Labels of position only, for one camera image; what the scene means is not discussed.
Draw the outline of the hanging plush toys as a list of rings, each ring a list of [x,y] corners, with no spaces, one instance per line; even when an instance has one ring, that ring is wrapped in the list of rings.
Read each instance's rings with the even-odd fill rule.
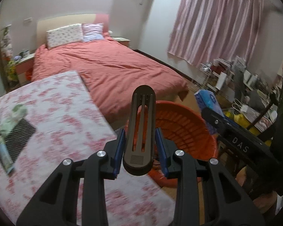
[[[10,88],[13,88],[19,81],[16,73],[10,28],[11,25],[9,24],[1,30],[3,34],[0,40],[0,49],[8,85]]]

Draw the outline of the green towel sock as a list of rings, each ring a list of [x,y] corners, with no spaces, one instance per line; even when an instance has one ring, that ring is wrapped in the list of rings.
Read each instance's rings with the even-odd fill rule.
[[[23,104],[15,105],[11,112],[0,122],[0,136],[6,137],[18,122],[27,115],[27,107]]]

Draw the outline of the cluttered desk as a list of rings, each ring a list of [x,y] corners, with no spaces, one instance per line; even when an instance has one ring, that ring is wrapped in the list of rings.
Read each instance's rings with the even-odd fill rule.
[[[269,88],[265,79],[251,75],[246,64],[237,59],[231,66],[225,90],[233,94],[232,101],[222,105],[230,120],[256,136],[283,127],[283,61],[274,85]]]

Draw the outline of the left pink nightstand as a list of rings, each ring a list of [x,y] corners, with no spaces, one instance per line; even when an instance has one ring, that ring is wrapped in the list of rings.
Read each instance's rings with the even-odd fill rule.
[[[15,71],[21,86],[29,84],[32,79],[35,54],[30,54],[15,65]]]

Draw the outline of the pink striped curtain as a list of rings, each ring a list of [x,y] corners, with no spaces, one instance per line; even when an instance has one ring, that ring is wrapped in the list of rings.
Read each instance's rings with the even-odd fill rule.
[[[269,0],[181,0],[167,52],[195,67],[217,58],[249,62],[274,8]]]

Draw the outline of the black mesh mat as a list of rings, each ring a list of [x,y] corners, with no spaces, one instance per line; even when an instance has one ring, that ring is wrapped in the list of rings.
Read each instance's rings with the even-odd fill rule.
[[[16,162],[20,153],[35,132],[36,128],[28,120],[23,118],[6,137],[3,137],[14,162]]]

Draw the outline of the floral hand cream tube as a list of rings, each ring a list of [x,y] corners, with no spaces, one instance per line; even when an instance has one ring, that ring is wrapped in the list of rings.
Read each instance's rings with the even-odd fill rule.
[[[14,161],[12,160],[7,149],[4,138],[0,135],[0,162],[7,175],[14,170]]]

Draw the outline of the floral white pillow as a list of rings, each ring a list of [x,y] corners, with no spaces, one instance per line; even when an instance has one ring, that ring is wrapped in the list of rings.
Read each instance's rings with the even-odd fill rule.
[[[53,49],[61,45],[81,41],[83,41],[82,24],[71,24],[46,32],[48,49]]]

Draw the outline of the beige pink headboard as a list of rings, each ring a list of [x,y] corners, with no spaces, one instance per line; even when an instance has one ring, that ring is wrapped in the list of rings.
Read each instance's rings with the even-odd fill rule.
[[[36,46],[46,43],[46,32],[71,24],[104,24],[103,32],[109,31],[109,14],[75,14],[45,19],[37,22]]]

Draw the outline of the striped pink pillow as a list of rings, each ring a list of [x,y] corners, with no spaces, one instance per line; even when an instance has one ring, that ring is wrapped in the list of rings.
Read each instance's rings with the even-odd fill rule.
[[[104,24],[82,24],[83,41],[90,42],[104,39],[103,36]]]

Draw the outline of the floral white bedsheet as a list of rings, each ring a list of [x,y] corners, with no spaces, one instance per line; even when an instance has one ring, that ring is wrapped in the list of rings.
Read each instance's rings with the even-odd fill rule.
[[[36,131],[6,174],[0,164],[0,209],[15,223],[29,200],[66,158],[80,161],[101,150],[116,134],[81,77],[74,71],[50,76],[0,97],[0,121],[22,104]],[[110,225],[169,225],[175,203],[148,176],[124,169],[105,181]]]

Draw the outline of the blue tissue pack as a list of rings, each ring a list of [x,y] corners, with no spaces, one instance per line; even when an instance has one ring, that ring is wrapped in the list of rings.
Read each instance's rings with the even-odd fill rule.
[[[213,92],[209,90],[200,89],[199,91],[194,93],[194,96],[201,111],[204,108],[210,108],[211,110],[224,117],[224,113],[222,112],[222,109]]]

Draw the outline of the orange laundry basket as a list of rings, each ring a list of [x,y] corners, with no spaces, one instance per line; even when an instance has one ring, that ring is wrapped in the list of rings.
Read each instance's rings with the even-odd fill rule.
[[[156,101],[155,131],[161,129],[166,140],[198,160],[208,161],[218,155],[216,138],[205,121],[191,109],[170,101]],[[171,164],[172,152],[154,147],[154,162],[147,173],[159,186],[175,188],[177,179]]]

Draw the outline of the right nightstand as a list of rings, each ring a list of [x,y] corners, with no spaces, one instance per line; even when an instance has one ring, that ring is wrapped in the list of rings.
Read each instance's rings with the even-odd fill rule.
[[[112,37],[113,40],[117,41],[119,44],[124,45],[126,47],[130,47],[131,40],[124,37]]]

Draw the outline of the coral red duvet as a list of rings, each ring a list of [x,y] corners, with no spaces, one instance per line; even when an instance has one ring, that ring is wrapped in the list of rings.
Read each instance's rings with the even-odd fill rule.
[[[181,75],[110,37],[55,48],[43,44],[36,50],[32,81],[67,71],[81,76],[110,124],[129,115],[132,94],[140,85],[150,86],[158,100],[176,95],[184,99],[188,94]]]

